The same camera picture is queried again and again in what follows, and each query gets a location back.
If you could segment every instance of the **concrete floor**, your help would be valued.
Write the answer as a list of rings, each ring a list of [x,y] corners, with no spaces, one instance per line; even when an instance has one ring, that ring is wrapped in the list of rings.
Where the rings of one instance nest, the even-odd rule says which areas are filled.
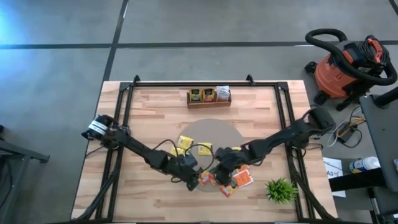
[[[5,0],[0,4],[1,44],[110,44],[122,0]],[[388,0],[130,0],[120,43],[304,41],[317,28],[337,28],[349,39],[374,34],[398,40],[398,16]],[[386,46],[398,66],[398,46]],[[0,50],[0,124],[5,138],[50,154],[33,162],[17,201],[13,223],[52,223],[70,217],[87,141],[80,133],[95,113],[109,49]],[[317,87],[303,72],[326,51],[316,47],[118,49],[110,80],[305,81],[312,100]],[[373,88],[382,93],[391,86]],[[336,121],[349,115],[327,104]],[[366,125],[355,149],[325,148],[326,157],[375,155]],[[370,221],[349,193],[336,198],[344,220]]]

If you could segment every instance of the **wooden tray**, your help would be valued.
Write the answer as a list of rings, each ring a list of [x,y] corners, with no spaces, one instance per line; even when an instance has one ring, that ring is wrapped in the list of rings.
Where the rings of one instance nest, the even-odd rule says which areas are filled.
[[[215,91],[214,99],[217,99],[217,92]],[[228,101],[219,101],[219,102],[191,102],[189,101],[189,93],[187,93],[187,106],[188,109],[196,109],[196,108],[214,108],[214,107],[222,107],[222,106],[231,106],[232,97],[231,90],[229,91]]]

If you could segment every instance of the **paper sign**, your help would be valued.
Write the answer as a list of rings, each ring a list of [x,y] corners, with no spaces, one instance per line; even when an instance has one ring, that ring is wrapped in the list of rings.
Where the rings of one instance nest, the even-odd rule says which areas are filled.
[[[325,162],[325,167],[326,167],[326,171],[328,172],[329,179],[335,178],[335,177],[341,177],[343,175],[341,160],[330,159],[330,158],[324,157],[323,161]],[[338,191],[338,192],[332,192],[331,194],[333,196],[337,196],[337,197],[346,197],[345,190]]]

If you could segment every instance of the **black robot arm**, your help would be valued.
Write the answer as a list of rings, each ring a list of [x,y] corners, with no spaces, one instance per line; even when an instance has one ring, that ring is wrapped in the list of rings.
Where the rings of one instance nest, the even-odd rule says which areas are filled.
[[[192,155],[187,154],[186,156],[179,155],[175,157],[165,151],[153,150],[131,137],[128,128],[117,125],[114,125],[113,128],[105,128],[107,125],[104,124],[110,126],[112,122],[104,122],[104,119],[113,120],[113,118],[106,115],[97,116],[89,126],[89,130],[81,135],[87,139],[94,138],[100,140],[102,145],[108,149],[115,149],[123,146],[131,150],[144,158],[145,162],[149,164],[152,169],[163,174],[170,174],[184,181],[189,191],[192,191],[198,185],[198,176],[201,171],[195,171],[193,169],[198,163]]]
[[[261,162],[274,147],[285,142],[297,148],[305,148],[310,136],[323,135],[334,127],[335,122],[329,113],[323,108],[315,108],[306,112],[302,118],[289,127],[268,138],[243,144],[240,151],[229,147],[219,148],[215,154],[215,159],[220,162],[214,170],[215,179],[219,184],[227,186],[231,182],[231,173],[243,164],[251,165]]]

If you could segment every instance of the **black metal frame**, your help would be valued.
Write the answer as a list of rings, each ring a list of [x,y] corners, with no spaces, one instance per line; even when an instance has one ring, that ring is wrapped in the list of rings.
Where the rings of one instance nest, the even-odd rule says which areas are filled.
[[[286,128],[284,109],[283,109],[282,99],[281,99],[281,95],[280,95],[281,91],[284,92],[284,95],[286,98],[287,111],[289,112],[290,122],[292,123],[293,121],[295,121],[294,114],[293,114],[292,102],[290,100],[290,95],[289,95],[289,87],[288,87],[287,82],[255,82],[251,75],[247,76],[246,81],[241,81],[241,82],[229,82],[229,81],[223,81],[223,82],[139,82],[139,81],[140,81],[140,78],[138,76],[135,76],[133,82],[121,82],[120,83],[114,118],[116,121],[119,121],[119,119],[120,119],[119,114],[120,114],[120,110],[121,110],[123,95],[124,95],[125,91],[128,91],[122,126],[128,126],[129,112],[130,112],[134,87],[155,87],[155,86],[178,87],[178,86],[229,85],[229,86],[272,87],[272,88],[274,88],[274,91],[275,91],[275,97],[276,97],[276,102],[277,102],[277,107],[278,107],[278,112],[279,112],[281,128],[282,129]],[[292,148],[286,144],[285,150],[286,150],[287,157],[293,159]],[[106,155],[106,160],[105,160],[103,178],[102,178],[102,182],[101,182],[101,188],[103,188],[104,183],[109,178],[109,173],[111,170],[112,156],[115,151],[117,151],[117,158],[116,158],[116,163],[114,165],[114,167],[115,167],[114,169],[119,169],[119,170],[117,171],[116,178],[113,179],[113,184],[112,184],[113,187],[111,190],[111,196],[110,196],[110,200],[109,200],[109,210],[108,210],[108,214],[107,214],[106,218],[103,218],[104,200],[102,199],[96,208],[96,214],[95,214],[94,220],[72,220],[71,222],[73,222],[73,223],[87,223],[87,222],[93,222],[93,221],[96,221],[98,223],[112,222],[114,206],[116,203],[116,195],[117,195],[117,190],[118,190],[121,162],[122,162],[122,157],[123,157],[123,147],[120,147],[114,151],[112,151],[112,150],[108,151],[108,153]],[[297,151],[297,159],[298,159],[300,174],[301,174],[304,182],[306,184],[308,184],[307,173],[305,170],[303,155],[302,155],[301,151]],[[305,199],[307,202],[309,218],[314,219],[315,213],[313,210],[313,206],[311,205],[310,201],[308,200],[308,198],[306,196],[305,196]],[[303,219],[303,210],[302,210],[302,205],[300,202],[299,194],[297,194],[297,197],[295,200],[295,208],[296,208],[296,213],[297,213],[297,220],[300,221],[301,219]]]
[[[25,176],[30,160],[37,159],[41,163],[46,163],[49,161],[50,156],[43,155],[29,149],[25,149],[23,147],[15,146],[3,140],[0,140],[0,152],[3,152],[0,155],[5,156],[5,159],[21,161],[21,165],[19,166],[16,175],[13,177],[11,191],[8,195],[6,203],[4,204],[2,211],[0,211],[0,223],[8,223],[11,215],[11,210],[14,208],[14,205],[16,203],[17,195],[19,193],[19,189],[21,188],[21,182]]]

